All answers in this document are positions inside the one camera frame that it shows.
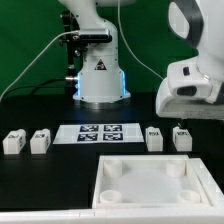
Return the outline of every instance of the white cable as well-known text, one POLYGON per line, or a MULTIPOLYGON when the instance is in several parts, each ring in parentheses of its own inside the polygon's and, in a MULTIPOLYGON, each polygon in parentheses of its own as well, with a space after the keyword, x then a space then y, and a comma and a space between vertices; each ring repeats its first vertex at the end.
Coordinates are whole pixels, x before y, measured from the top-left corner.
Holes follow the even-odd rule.
POLYGON ((15 83, 17 83, 22 76, 30 69, 30 67, 42 56, 42 54, 61 36, 67 35, 67 34, 72 34, 74 31, 71 32, 66 32, 66 33, 62 33, 58 36, 56 36, 37 56, 36 58, 23 70, 23 72, 16 78, 15 81, 13 81, 1 94, 0 96, 0 103, 5 95, 5 93, 13 86, 15 85, 15 83))
POLYGON ((141 62, 137 56, 133 53, 133 51, 131 50, 131 48, 129 47, 128 45, 128 42, 124 36, 124 33, 123 33, 123 29, 122 29, 122 25, 121 25, 121 0, 118 0, 118 24, 119 24, 119 29, 120 29, 120 33, 121 33, 121 37, 128 49, 128 51, 131 53, 131 55, 134 57, 134 59, 140 63, 143 67, 147 68, 150 72, 152 72, 154 75, 156 75, 158 78, 162 79, 163 80, 163 77, 160 76, 157 72, 155 72, 153 69, 149 68, 147 65, 145 65, 143 62, 141 62))

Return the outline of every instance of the black cable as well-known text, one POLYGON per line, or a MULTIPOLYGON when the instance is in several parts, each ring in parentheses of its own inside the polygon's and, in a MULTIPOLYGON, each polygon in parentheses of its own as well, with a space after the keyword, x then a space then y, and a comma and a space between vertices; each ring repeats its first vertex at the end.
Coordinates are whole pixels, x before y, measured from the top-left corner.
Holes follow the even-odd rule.
POLYGON ((55 79, 50 79, 48 81, 45 81, 43 83, 41 83, 39 86, 34 87, 35 89, 31 91, 31 93, 29 95, 33 95, 35 94, 40 88, 42 88, 43 86, 46 86, 48 84, 51 84, 53 82, 58 82, 58 81, 65 81, 65 78, 55 78, 55 79))
POLYGON ((65 86, 20 86, 14 89, 10 89, 8 90, 5 94, 4 94, 4 98, 9 95, 11 92, 20 90, 20 89, 29 89, 29 88, 35 88, 37 90, 44 88, 44 89, 61 89, 64 88, 65 86))

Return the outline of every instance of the warning triangle label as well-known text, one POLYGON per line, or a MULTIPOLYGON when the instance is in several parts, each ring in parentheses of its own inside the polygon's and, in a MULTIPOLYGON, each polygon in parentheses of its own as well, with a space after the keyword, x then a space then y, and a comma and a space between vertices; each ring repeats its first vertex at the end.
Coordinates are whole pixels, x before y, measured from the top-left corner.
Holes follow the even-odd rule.
POLYGON ((100 59, 100 61, 98 62, 98 64, 96 65, 95 70, 107 70, 106 66, 104 65, 103 61, 100 59))

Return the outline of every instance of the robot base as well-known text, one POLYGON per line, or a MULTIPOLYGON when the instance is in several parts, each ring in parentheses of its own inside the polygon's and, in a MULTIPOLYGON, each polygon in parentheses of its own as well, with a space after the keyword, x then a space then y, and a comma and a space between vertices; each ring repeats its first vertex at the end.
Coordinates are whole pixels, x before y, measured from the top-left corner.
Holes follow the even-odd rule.
POLYGON ((116 109, 125 105, 130 104, 131 102, 131 94, 127 93, 122 97, 122 99, 112 102, 87 102, 81 99, 78 99, 77 96, 73 97, 74 104, 76 106, 81 106, 84 108, 92 109, 92 110, 108 110, 108 109, 116 109))
POLYGON ((163 80, 156 98, 156 113, 160 117, 182 119, 224 119, 224 104, 209 104, 189 97, 174 97, 167 78, 163 80))

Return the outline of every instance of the white block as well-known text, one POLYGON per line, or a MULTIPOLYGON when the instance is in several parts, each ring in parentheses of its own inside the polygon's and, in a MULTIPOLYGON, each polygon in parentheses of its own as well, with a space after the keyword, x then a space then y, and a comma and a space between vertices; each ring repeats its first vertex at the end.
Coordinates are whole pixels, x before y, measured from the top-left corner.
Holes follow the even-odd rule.
POLYGON ((26 144, 26 132, 23 129, 11 131, 3 140, 4 154, 19 154, 23 146, 26 144))
POLYGON ((188 130, 175 127, 173 129, 173 143, 178 152, 192 151, 192 137, 188 130))
POLYGON ((51 143, 50 131, 43 129, 36 131, 30 140, 30 148, 32 154, 45 154, 51 143))
POLYGON ((150 152, 163 151, 163 136, 159 128, 149 127, 146 129, 146 144, 150 152))

